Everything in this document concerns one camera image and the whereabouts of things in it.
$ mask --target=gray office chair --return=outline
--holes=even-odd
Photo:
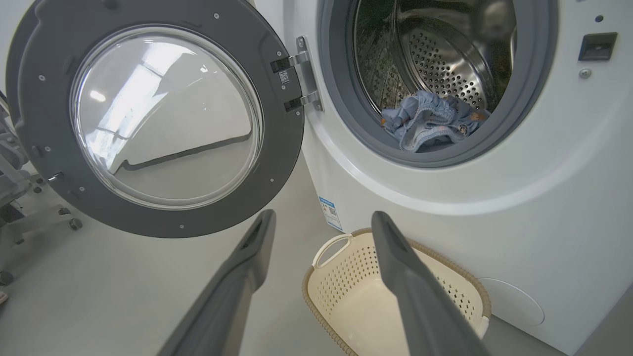
[[[62,205],[39,210],[28,216],[11,206],[11,202],[26,194],[34,185],[31,175],[22,166],[28,158],[18,142],[13,128],[10,126],[8,110],[0,97],[0,286],[13,281],[13,275],[6,269],[10,249],[24,242],[27,232],[66,222],[70,229],[82,227],[81,220],[74,218],[69,209]],[[34,192],[41,192],[35,187]]]

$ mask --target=laundry basket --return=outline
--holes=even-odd
[[[492,311],[484,286],[442,255],[415,241],[409,244],[482,338]],[[380,277],[371,229],[325,243],[303,279],[302,292],[312,314],[347,355],[409,355],[398,301]]]

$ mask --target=caster wheel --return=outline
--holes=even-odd
[[[74,218],[68,221],[68,226],[70,227],[71,230],[77,231],[84,226],[84,223],[82,223],[81,220]]]
[[[0,271],[0,286],[7,286],[13,282],[13,275],[11,272],[5,270]]]

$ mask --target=crumpled laundry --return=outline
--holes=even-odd
[[[418,91],[400,102],[399,108],[382,110],[383,128],[399,142],[403,151],[416,152],[422,147],[453,142],[470,136],[488,118],[464,101],[449,96]]]

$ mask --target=metal hinge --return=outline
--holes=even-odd
[[[288,68],[296,67],[297,70],[303,74],[301,90],[302,92],[307,92],[308,94],[284,103],[285,109],[287,111],[292,111],[311,103],[316,110],[322,111],[323,105],[321,104],[321,96],[319,95],[316,83],[317,81],[315,80],[315,74],[312,69],[310,48],[308,47],[307,38],[305,36],[297,37],[296,45],[297,50],[299,51],[297,55],[283,58],[270,64],[274,73],[279,73],[287,70]]]

